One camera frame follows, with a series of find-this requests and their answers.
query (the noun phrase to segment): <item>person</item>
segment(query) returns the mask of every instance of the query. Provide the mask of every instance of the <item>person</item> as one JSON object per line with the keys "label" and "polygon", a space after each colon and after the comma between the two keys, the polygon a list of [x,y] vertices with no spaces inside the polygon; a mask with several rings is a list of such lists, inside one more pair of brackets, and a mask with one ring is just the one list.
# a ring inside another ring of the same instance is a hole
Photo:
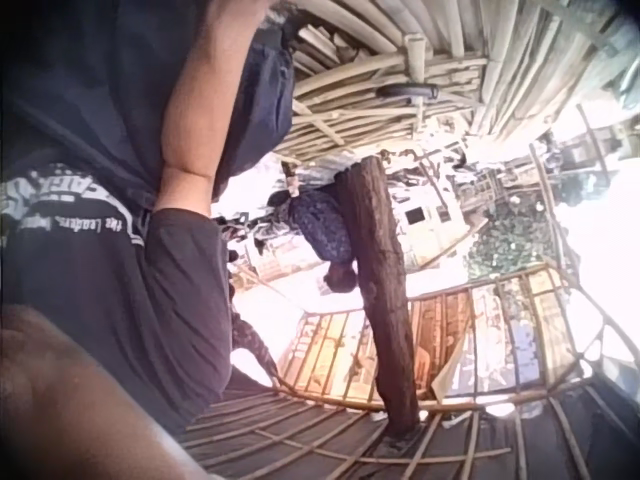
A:
{"label": "person", "polygon": [[212,478],[45,317],[6,306],[0,320],[3,478]]}
{"label": "person", "polygon": [[349,293],[358,284],[353,269],[355,258],[335,184],[302,190],[292,197],[286,191],[275,192],[267,204],[275,207],[274,221],[299,231],[320,260],[329,262],[324,281],[335,293]]}
{"label": "person", "polygon": [[[207,3],[166,106],[146,227],[114,177],[59,137],[42,136],[47,144],[35,150],[28,137],[12,139],[23,161],[4,172],[3,303],[43,314],[172,435],[220,399],[231,371],[227,251],[210,203],[245,59],[270,4]],[[103,60],[88,66],[99,73]],[[104,105],[85,93],[75,109],[90,117]],[[94,127],[69,131],[100,139]]]}

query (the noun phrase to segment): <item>wooden plank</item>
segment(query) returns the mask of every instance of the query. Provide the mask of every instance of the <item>wooden plank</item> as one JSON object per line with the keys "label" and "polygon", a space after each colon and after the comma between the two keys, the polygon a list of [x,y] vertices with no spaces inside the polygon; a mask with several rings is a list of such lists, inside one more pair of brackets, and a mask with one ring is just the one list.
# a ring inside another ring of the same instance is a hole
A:
{"label": "wooden plank", "polygon": [[413,475],[413,472],[418,466],[418,463],[420,462],[420,459],[424,455],[424,452],[427,451],[429,442],[433,438],[433,435],[436,433],[436,429],[438,428],[438,425],[440,424],[441,419],[442,419],[442,414],[439,413],[431,421],[431,425],[429,425],[429,429],[427,430],[427,433],[422,439],[422,442],[420,442],[420,446],[418,447],[418,450],[416,450],[416,454],[413,456],[413,458],[411,459],[411,463],[409,464],[405,472],[402,474],[402,480],[409,480],[411,478],[411,475]]}
{"label": "wooden plank", "polygon": [[462,467],[460,480],[469,480],[471,468],[473,467],[473,459],[476,454],[476,445],[478,444],[478,427],[480,423],[480,412],[473,412],[471,418],[471,434],[469,438],[469,450],[467,450],[467,459]]}
{"label": "wooden plank", "polygon": [[307,445],[307,446],[299,449],[297,452],[294,452],[291,455],[288,455],[287,457],[278,460],[277,462],[274,462],[274,463],[272,463],[270,465],[267,465],[266,467],[263,467],[263,468],[261,468],[259,470],[256,470],[255,472],[250,473],[249,475],[245,475],[244,477],[241,477],[240,480],[255,480],[257,478],[262,478],[265,475],[268,475],[270,473],[278,471],[281,468],[292,464],[293,462],[295,462],[299,458],[302,458],[305,455],[307,455],[308,453],[312,452],[315,448],[321,447],[322,445],[327,443],[329,440],[337,437],[338,435],[340,435],[345,430],[348,430],[352,425],[354,425],[355,423],[359,422],[360,420],[362,420],[367,415],[369,415],[367,412],[361,412],[361,413],[359,413],[357,415],[353,415],[352,418],[349,419],[349,421],[338,425],[338,427],[336,427],[335,429],[333,429],[331,432],[327,433],[326,435],[323,435],[322,437],[320,437],[319,439],[317,439],[316,441],[311,443],[311,445]]}
{"label": "wooden plank", "polygon": [[580,475],[581,480],[590,480],[591,475],[589,475],[589,469],[587,468],[587,464],[582,457],[582,452],[580,452],[580,446],[576,440],[573,431],[571,430],[571,424],[567,419],[567,416],[562,409],[562,405],[560,402],[553,397],[549,397],[549,402],[553,407],[553,410],[556,412],[556,416],[558,421],[560,422],[560,427],[562,428],[562,433],[564,434],[564,438],[569,445],[569,451],[571,452],[571,456],[573,457],[573,461],[578,469],[578,473]]}
{"label": "wooden plank", "polygon": [[337,480],[338,478],[342,478],[342,475],[344,475],[356,463],[356,461],[369,450],[369,448],[380,440],[380,437],[382,437],[386,428],[387,422],[382,422],[382,425],[378,427],[373,435],[371,435],[366,442],[357,448],[342,465],[336,468],[331,475],[327,477],[327,480]]}
{"label": "wooden plank", "polygon": [[390,434],[401,437],[418,425],[418,400],[404,255],[384,165],[368,157],[335,180],[376,345],[378,393],[389,414]]}

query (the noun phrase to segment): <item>black t-shirt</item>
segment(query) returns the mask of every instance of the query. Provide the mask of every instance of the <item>black t-shirt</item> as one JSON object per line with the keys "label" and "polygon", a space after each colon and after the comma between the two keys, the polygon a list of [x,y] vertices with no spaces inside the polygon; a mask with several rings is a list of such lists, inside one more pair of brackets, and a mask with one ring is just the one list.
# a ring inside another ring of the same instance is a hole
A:
{"label": "black t-shirt", "polygon": [[0,193],[4,303],[43,313],[172,433],[219,399],[231,317],[214,222],[161,210],[143,238],[120,201],[61,164]]}

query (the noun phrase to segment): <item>hut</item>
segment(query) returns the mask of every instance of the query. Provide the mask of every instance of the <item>hut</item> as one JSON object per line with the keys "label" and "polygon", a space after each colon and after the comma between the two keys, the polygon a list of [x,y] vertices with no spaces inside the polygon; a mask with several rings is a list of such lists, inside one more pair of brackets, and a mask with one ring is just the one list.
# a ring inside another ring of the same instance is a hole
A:
{"label": "hut", "polygon": [[[386,436],[357,310],[306,315],[280,362],[287,386],[235,371],[181,444],[224,478],[638,478],[640,352],[570,277],[541,264],[408,309],[421,398],[411,435]],[[631,361],[610,357],[610,342]]]}
{"label": "hut", "polygon": [[[306,13],[292,42],[293,128],[275,153],[300,170],[406,142],[426,161],[516,158],[632,67],[640,41],[606,0],[294,3]],[[407,300],[387,167],[368,159],[335,177],[364,308],[306,313],[279,384],[234,370],[182,446],[244,480],[639,478],[640,352],[564,272],[564,238],[554,264]],[[491,175],[482,184],[470,211],[505,195]]]}

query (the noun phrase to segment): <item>wooden post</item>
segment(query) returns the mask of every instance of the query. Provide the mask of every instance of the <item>wooden post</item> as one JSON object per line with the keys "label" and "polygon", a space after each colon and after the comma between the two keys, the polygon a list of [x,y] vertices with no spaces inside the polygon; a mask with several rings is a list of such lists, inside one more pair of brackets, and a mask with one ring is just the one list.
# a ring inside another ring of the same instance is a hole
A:
{"label": "wooden post", "polygon": [[378,354],[376,386],[389,415],[389,434],[401,437],[419,424],[418,399],[404,256],[384,166],[368,157],[335,181]]}
{"label": "wooden post", "polygon": [[607,179],[607,186],[611,185],[611,178],[609,177],[609,170],[607,170],[607,162],[604,159],[604,155],[602,150],[600,149],[600,144],[598,143],[598,138],[596,137],[595,132],[591,128],[589,124],[589,120],[587,119],[587,115],[584,113],[584,109],[582,105],[578,105],[576,107],[578,113],[582,117],[582,121],[584,122],[584,126],[587,128],[587,135],[591,139],[591,143],[593,144],[593,148],[596,151],[596,156],[598,157],[598,162],[600,163],[600,167],[602,167],[602,171],[604,172],[604,176]]}

